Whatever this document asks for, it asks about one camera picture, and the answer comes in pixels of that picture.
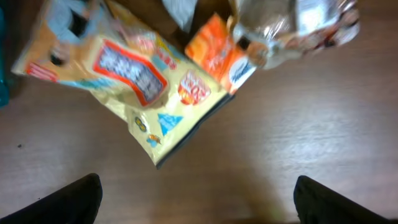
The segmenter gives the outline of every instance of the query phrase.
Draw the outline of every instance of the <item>cartoon character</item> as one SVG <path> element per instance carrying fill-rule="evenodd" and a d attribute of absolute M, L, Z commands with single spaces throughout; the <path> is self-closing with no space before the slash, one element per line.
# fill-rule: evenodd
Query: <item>cartoon character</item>
<path fill-rule="evenodd" d="M 157 137 L 156 135 L 150 134 L 149 137 L 147 138 L 147 142 L 150 144 L 152 147 L 156 147 L 160 143 L 160 138 Z"/>
<path fill-rule="evenodd" d="M 146 132 L 147 131 L 147 127 L 144 125 L 144 123 L 141 121 L 141 119 L 139 119 L 138 117 L 135 118 L 136 124 L 138 125 L 138 128 L 142 131 L 142 132 Z"/>
<path fill-rule="evenodd" d="M 53 1 L 46 20 L 57 38 L 49 52 L 54 65 L 65 65 L 69 61 L 71 47 L 80 45 L 86 36 L 96 30 L 96 22 L 103 16 L 97 5 L 97 0 Z"/>

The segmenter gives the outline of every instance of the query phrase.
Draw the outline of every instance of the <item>teal object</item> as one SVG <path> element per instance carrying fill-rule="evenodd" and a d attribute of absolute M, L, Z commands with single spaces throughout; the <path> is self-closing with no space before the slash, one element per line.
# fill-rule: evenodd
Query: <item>teal object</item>
<path fill-rule="evenodd" d="M 0 9 L 0 108 L 8 104 L 9 92 L 6 83 L 6 77 L 4 76 L 4 60 L 1 42 L 4 39 L 6 32 L 6 25 L 4 22 L 4 14 Z"/>

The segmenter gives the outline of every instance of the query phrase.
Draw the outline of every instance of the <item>blue label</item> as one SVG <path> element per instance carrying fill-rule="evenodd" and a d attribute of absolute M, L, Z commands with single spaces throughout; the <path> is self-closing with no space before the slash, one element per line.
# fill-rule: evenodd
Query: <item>blue label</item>
<path fill-rule="evenodd" d="M 160 70 L 163 71 L 166 68 L 168 68 L 168 66 L 166 65 L 166 63 L 164 63 L 158 55 L 154 55 L 152 57 L 152 62 L 156 65 L 156 67 Z"/>
<path fill-rule="evenodd" d="M 165 136 L 169 131 L 173 130 L 176 125 L 182 120 L 182 116 L 171 116 L 168 114 L 158 114 L 159 124 L 162 128 L 163 136 Z"/>

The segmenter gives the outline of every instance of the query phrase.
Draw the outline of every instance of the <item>wood grain surface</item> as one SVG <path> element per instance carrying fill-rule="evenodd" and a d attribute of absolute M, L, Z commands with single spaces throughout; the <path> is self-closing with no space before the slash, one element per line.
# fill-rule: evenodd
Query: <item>wood grain surface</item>
<path fill-rule="evenodd" d="M 396 218 L 398 1 L 359 8 L 357 39 L 257 72 L 161 170 L 88 92 L 23 78 L 0 109 L 0 217 L 96 172 L 97 223 L 295 222 L 299 175 Z"/>

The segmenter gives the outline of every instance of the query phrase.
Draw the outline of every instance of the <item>clear plastic wrapper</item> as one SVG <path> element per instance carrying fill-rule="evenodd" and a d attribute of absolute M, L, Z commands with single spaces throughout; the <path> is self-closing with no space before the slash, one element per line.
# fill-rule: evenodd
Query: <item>clear plastic wrapper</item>
<path fill-rule="evenodd" d="M 169 14 L 181 30 L 189 32 L 198 0 L 162 0 Z"/>
<path fill-rule="evenodd" d="M 231 0 L 234 41 L 263 69 L 339 46 L 359 32 L 356 0 Z"/>

